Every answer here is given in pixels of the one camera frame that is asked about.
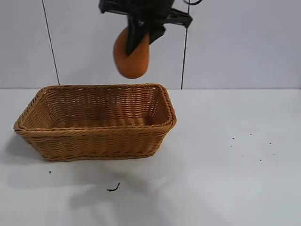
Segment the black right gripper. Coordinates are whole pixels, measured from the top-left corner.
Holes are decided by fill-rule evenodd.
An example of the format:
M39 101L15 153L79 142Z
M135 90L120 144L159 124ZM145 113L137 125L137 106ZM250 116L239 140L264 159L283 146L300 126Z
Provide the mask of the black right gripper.
M129 56L149 35L149 45L165 34L163 24L177 24L188 28L192 17L173 8L173 0L100 0L101 13L127 15L126 53Z

